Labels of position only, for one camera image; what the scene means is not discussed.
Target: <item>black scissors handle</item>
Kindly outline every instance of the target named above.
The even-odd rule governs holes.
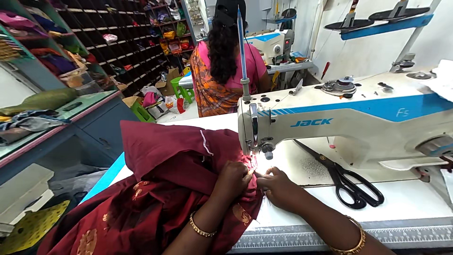
[[[369,181],[367,181],[365,178],[363,178],[361,175],[357,174],[356,172],[346,170],[337,163],[335,163],[337,166],[337,170],[340,174],[340,179],[346,185],[349,187],[354,193],[356,193],[360,198],[365,200],[368,204],[370,204],[372,207],[376,207],[384,202],[384,195],[376,188],[374,187],[373,184],[371,184]],[[359,182],[361,182],[363,185],[365,185],[376,197],[377,200],[368,195],[365,191],[363,191],[361,188],[357,186],[357,184],[353,183],[351,180],[345,177],[345,175],[349,175],[355,179],[357,179]]]
[[[363,207],[366,207],[365,200],[361,198],[356,191],[343,184],[342,175],[338,171],[337,165],[333,167],[327,167],[327,170],[329,171],[330,177],[332,178],[332,181],[335,185],[335,194],[337,195],[337,198],[341,203],[352,209],[362,209]],[[344,201],[344,199],[340,195],[340,190],[345,191],[354,200],[354,202],[350,204]]]

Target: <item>pink blouse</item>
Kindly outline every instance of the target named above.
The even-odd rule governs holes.
[[[244,45],[245,53],[246,53],[246,66],[247,66],[247,77],[250,79],[250,93],[256,92],[256,86],[254,82],[256,79],[261,78],[263,74],[266,72],[266,65],[264,64],[261,55],[255,46],[251,44]],[[205,42],[201,41],[198,45],[198,52],[205,63],[208,69],[211,69],[211,61],[209,60],[207,54],[208,49]],[[230,77],[230,79],[226,82],[226,88],[242,88],[241,79],[242,79],[242,70],[241,70],[241,58],[238,55],[236,57],[236,66],[237,71],[234,77]]]

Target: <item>sewing machine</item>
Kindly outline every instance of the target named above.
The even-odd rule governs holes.
[[[352,84],[343,95],[325,84],[300,83],[296,89],[252,95],[250,101],[241,98],[244,154],[261,152],[271,159],[283,140],[335,137],[336,151],[354,168],[409,170],[447,163],[439,157],[453,152],[452,102],[406,73],[382,73],[361,80],[361,86]]]
[[[258,49],[267,64],[272,64],[274,57],[276,58],[275,62],[280,63],[283,59],[289,59],[291,45],[294,42],[294,31],[290,29],[279,31],[276,29],[275,31],[255,32],[250,36],[246,36],[244,43],[247,42]]]

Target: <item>scissor blade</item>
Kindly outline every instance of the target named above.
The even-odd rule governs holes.
[[[335,167],[335,162],[324,156],[323,154],[317,153],[316,151],[312,150],[310,147],[306,146],[305,144],[293,139],[299,146],[301,146],[304,150],[306,150],[310,155],[312,155],[318,162],[323,164],[325,167]]]
[[[306,150],[308,153],[310,153],[310,155],[312,155],[313,157],[315,157],[316,159],[319,159],[319,156],[321,154],[317,153],[316,151],[312,150],[310,147],[306,146],[305,144],[297,141],[296,139],[293,139],[293,141],[296,142],[297,145],[301,146],[304,150]]]

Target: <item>bangle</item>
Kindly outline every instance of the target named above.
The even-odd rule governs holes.
[[[365,246],[365,241],[366,241],[366,235],[365,235],[365,231],[362,229],[362,226],[355,220],[355,219],[352,219],[351,217],[345,215],[348,219],[350,219],[352,222],[354,222],[360,229],[360,241],[359,243],[356,245],[356,247],[350,249],[350,250],[338,250],[338,249],[335,249],[331,246],[329,246],[329,248],[333,251],[333,252],[336,252],[338,253],[339,255],[352,255],[352,254],[355,254],[355,253],[358,253],[362,250],[362,248]]]
[[[215,232],[212,232],[212,233],[208,233],[208,232],[204,232],[203,230],[199,229],[197,227],[197,225],[195,225],[195,222],[193,222],[193,215],[196,213],[197,211],[194,211],[191,215],[190,215],[190,225],[192,226],[193,230],[195,230],[195,232],[197,232],[199,235],[202,235],[204,237],[212,237],[213,235],[215,235],[217,233],[217,231]]]

